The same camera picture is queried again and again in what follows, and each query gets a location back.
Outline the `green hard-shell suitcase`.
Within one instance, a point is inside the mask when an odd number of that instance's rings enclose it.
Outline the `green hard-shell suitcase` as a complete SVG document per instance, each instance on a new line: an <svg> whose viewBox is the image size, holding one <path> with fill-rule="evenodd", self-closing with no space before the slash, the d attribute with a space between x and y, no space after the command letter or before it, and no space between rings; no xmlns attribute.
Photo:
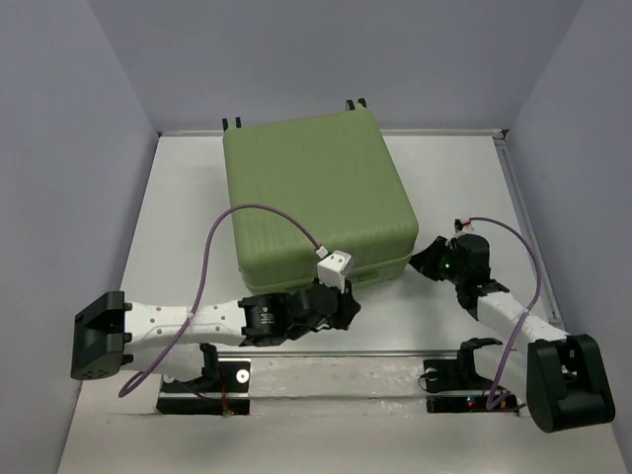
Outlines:
<svg viewBox="0 0 632 474"><path fill-rule="evenodd" d="M253 293L316 276L314 246L352 255L354 285L400 277L419 223L363 98L333 114L224 119L223 155L239 272Z"/></svg>

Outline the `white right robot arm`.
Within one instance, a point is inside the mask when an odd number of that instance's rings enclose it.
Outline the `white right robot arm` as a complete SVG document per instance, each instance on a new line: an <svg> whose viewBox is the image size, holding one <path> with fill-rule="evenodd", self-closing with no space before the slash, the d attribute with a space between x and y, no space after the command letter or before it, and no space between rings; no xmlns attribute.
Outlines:
<svg viewBox="0 0 632 474"><path fill-rule="evenodd" d="M425 360L419 382L428 393L481 390L492 399L485 409L525 407L545 433L614 420L597 341L571 335L522 306L493 279L484 237L437 237L409 264L433 281L452 283L459 305L497 334L463 342L452 358Z"/></svg>

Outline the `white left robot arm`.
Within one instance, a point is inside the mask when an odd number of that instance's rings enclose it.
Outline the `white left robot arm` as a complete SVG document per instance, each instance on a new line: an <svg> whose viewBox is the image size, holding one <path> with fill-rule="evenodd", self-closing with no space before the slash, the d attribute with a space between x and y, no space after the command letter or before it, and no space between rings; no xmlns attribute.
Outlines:
<svg viewBox="0 0 632 474"><path fill-rule="evenodd" d="M359 310L349 283L338 289L314 281L294 293L198 309L130 302L122 291L108 291L74 318L70 376L92 381L131 370L122 394L151 373L206 390L218 378L218 347L270 348L311 333L346 331Z"/></svg>

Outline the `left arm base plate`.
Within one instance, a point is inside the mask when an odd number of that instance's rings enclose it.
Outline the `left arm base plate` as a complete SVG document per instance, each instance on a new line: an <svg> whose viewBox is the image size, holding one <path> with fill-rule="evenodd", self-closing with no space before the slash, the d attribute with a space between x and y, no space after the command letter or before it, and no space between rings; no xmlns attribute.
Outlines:
<svg viewBox="0 0 632 474"><path fill-rule="evenodd" d="M163 377L155 409L173 416L248 416L251 360L221 357L218 378L179 382Z"/></svg>

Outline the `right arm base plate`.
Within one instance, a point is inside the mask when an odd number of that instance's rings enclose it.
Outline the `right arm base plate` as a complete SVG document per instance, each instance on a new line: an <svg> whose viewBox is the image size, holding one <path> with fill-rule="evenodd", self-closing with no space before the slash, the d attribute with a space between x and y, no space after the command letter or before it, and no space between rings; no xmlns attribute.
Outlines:
<svg viewBox="0 0 632 474"><path fill-rule="evenodd" d="M526 407L502 386L492 393L492 379L480 375L473 360L425 359L418 385L427 394L430 414L517 414Z"/></svg>

